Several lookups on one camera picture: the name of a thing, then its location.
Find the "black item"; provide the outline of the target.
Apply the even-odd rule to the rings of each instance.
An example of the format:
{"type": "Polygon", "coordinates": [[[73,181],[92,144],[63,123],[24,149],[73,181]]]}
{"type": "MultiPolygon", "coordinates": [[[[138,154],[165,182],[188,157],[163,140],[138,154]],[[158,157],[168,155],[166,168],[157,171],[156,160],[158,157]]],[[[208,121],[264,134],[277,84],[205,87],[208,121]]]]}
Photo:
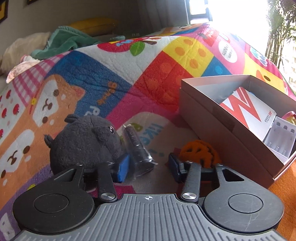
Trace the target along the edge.
{"type": "Polygon", "coordinates": [[[151,172],[158,163],[141,142],[134,126],[123,126],[122,137],[125,142],[125,149],[130,158],[129,170],[131,176],[136,179],[151,172]]]}

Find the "orange plastic toy strainer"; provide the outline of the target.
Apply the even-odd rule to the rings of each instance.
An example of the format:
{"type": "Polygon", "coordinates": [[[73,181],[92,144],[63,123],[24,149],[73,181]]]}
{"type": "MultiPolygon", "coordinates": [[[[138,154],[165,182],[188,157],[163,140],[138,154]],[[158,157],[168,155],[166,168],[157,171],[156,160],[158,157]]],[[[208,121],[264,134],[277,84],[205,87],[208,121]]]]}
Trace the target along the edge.
{"type": "Polygon", "coordinates": [[[217,151],[202,140],[194,140],[185,144],[179,153],[179,159],[183,162],[198,163],[202,168],[214,168],[216,164],[221,163],[217,151]]]}

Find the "black plush mouse toy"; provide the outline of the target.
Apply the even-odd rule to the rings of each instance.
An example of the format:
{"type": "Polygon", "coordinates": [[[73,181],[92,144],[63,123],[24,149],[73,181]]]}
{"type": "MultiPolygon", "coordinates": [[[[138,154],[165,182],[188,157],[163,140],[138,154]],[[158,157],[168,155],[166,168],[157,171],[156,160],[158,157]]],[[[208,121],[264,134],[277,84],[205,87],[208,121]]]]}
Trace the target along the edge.
{"type": "Polygon", "coordinates": [[[67,126],[55,138],[44,135],[53,174],[74,165],[83,165],[91,173],[100,163],[115,164],[123,154],[120,137],[109,120],[69,114],[64,121],[67,126]]]}

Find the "white red card packet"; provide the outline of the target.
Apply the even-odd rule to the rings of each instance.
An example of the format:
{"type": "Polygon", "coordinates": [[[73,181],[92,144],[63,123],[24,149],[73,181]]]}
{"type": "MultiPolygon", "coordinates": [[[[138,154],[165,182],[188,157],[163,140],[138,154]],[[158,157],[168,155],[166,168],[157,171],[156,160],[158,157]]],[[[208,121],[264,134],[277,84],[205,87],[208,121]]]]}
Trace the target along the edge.
{"type": "Polygon", "coordinates": [[[220,106],[263,141],[276,117],[265,102],[243,87],[238,87],[220,106]]]}

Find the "white battery charger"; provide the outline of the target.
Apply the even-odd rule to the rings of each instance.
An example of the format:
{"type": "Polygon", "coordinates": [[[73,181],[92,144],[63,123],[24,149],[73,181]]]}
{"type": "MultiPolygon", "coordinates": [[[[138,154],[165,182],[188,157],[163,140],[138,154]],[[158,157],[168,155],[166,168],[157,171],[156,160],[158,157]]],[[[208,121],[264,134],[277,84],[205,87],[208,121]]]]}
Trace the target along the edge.
{"type": "Polygon", "coordinates": [[[277,116],[263,142],[285,163],[295,144],[295,125],[277,116]]]}

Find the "pink cardboard box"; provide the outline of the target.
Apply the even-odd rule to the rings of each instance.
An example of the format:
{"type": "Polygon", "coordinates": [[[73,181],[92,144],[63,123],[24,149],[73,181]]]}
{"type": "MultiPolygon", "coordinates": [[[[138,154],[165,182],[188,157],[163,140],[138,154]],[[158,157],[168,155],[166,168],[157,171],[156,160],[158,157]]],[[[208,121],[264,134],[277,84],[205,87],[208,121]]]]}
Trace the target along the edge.
{"type": "Polygon", "coordinates": [[[220,106],[238,87],[265,102],[282,118],[295,110],[295,101],[285,93],[251,75],[221,75],[183,79],[180,88],[181,116],[219,154],[221,161],[264,187],[295,162],[295,144],[283,163],[240,121],[220,106]]]}

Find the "colourful cartoon play mat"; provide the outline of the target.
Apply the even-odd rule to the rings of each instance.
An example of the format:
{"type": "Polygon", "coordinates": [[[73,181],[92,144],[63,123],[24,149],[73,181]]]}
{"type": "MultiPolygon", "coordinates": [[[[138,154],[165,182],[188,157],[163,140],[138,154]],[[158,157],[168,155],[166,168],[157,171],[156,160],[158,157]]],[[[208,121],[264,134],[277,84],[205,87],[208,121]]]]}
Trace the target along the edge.
{"type": "Polygon", "coordinates": [[[247,74],[291,98],[276,66],[239,37],[210,24],[165,29],[146,37],[59,54],[21,73],[1,92],[1,240],[19,233],[15,199],[51,174],[44,135],[55,137],[65,117],[101,116],[117,131],[131,124],[157,164],[119,193],[175,193],[168,154],[195,133],[179,115],[185,78],[247,74]]]}

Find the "green blanket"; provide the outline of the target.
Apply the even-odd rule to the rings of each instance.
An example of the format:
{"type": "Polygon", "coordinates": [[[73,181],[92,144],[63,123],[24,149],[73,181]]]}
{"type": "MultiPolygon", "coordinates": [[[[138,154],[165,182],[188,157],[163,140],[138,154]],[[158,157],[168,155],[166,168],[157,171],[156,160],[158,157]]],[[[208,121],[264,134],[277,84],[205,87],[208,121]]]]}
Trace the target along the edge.
{"type": "Polygon", "coordinates": [[[46,46],[34,50],[30,56],[45,60],[67,51],[112,41],[125,40],[124,35],[107,35],[100,39],[69,26],[59,26],[49,37],[46,46]]]}

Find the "yellow pillow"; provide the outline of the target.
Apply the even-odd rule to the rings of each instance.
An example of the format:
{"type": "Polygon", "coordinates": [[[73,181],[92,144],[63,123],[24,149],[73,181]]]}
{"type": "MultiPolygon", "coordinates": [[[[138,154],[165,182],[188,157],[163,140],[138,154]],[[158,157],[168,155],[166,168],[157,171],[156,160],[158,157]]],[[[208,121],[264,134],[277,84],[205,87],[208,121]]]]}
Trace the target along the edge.
{"type": "Polygon", "coordinates": [[[89,18],[71,23],[69,27],[75,28],[92,37],[111,34],[118,26],[119,21],[112,18],[89,18]]]}

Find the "pink white cloth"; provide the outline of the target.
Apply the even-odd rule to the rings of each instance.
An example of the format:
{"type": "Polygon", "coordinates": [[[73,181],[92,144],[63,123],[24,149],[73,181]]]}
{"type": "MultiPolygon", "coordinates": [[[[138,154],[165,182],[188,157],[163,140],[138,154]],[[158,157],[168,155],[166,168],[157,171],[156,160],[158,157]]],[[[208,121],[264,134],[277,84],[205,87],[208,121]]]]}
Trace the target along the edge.
{"type": "Polygon", "coordinates": [[[20,64],[15,66],[7,75],[6,83],[10,83],[15,77],[23,73],[24,71],[30,69],[32,66],[38,64],[40,60],[34,59],[30,55],[24,55],[21,58],[20,64]]]}

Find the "beige cushion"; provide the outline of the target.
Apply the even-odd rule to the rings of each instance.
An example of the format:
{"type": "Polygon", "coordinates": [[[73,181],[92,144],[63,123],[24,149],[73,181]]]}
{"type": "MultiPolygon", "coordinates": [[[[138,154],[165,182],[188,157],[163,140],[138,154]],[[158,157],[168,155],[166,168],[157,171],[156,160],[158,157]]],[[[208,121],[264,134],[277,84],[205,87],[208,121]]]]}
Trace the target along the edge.
{"type": "Polygon", "coordinates": [[[30,55],[35,50],[43,50],[51,34],[51,32],[34,33],[15,40],[1,57],[1,74],[8,74],[20,64],[22,56],[30,55]]]}

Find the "framed picture gold border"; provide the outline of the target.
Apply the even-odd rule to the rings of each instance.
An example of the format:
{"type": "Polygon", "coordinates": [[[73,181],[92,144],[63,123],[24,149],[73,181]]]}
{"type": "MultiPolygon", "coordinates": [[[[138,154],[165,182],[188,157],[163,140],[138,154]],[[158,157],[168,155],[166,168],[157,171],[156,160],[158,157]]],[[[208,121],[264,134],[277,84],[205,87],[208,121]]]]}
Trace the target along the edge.
{"type": "Polygon", "coordinates": [[[0,23],[8,17],[9,0],[0,0],[0,23]]]}

